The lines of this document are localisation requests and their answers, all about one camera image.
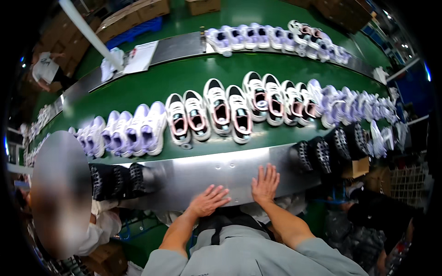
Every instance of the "paper sheet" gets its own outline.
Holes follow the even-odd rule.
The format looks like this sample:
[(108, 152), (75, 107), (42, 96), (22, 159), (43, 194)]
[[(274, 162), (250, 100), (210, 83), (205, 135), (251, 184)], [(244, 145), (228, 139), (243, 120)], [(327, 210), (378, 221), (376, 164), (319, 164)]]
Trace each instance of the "paper sheet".
[(157, 45), (158, 40), (135, 46), (135, 49), (132, 50), (131, 58), (123, 72), (128, 74), (148, 70)]

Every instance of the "gray shirt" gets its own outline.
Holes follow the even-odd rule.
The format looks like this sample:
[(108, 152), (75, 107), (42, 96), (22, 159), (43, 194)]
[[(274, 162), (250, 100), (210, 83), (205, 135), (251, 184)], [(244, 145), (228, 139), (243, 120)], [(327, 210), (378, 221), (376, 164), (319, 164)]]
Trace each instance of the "gray shirt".
[(175, 251), (154, 250), (142, 276), (368, 275), (320, 238), (305, 240), (295, 251), (240, 225), (222, 228), (220, 245), (211, 246), (214, 232), (200, 233), (189, 260)]

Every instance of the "hand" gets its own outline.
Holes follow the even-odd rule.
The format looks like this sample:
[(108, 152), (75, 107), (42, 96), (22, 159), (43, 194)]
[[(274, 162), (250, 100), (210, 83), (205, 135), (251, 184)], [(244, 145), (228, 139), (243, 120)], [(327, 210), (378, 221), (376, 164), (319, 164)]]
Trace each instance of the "hand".
[(262, 203), (273, 202), (279, 184), (279, 177), (280, 174), (276, 173), (276, 166), (268, 163), (265, 176), (263, 166), (259, 166), (258, 180), (253, 178), (251, 181), (251, 195), (256, 203), (261, 205)]
[(201, 218), (213, 214), (216, 208), (221, 207), (231, 200), (230, 197), (222, 199), (229, 193), (229, 189), (222, 190), (223, 186), (218, 186), (216, 189), (213, 189), (214, 187), (215, 185), (210, 185), (203, 193), (194, 198), (186, 211)]

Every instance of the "blue plastic crate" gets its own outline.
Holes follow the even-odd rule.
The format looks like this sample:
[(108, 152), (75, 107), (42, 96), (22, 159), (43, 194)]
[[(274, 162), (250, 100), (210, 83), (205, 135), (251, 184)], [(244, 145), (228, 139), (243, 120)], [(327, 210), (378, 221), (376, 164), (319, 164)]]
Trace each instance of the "blue plastic crate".
[(149, 21), (143, 22), (140, 25), (136, 25), (132, 27), (131, 29), (125, 31), (122, 34), (117, 35), (113, 39), (109, 40), (106, 43), (106, 47), (108, 49), (112, 49), (114, 47), (117, 47), (118, 45), (124, 43), (124, 42), (132, 42), (134, 41), (135, 37), (139, 34), (145, 33), (147, 31), (156, 32), (161, 30), (161, 25), (163, 23), (163, 17), (159, 16), (154, 19), (151, 19)]

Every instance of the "hair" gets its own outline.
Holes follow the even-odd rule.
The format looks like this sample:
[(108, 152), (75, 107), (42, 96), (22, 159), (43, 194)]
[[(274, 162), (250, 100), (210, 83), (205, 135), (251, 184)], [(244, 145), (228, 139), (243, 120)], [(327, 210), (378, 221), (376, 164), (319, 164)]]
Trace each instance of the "hair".
[(27, 202), (23, 197), (22, 191), (20, 189), (15, 189), (15, 199), (17, 200), (21, 208), (26, 207)]

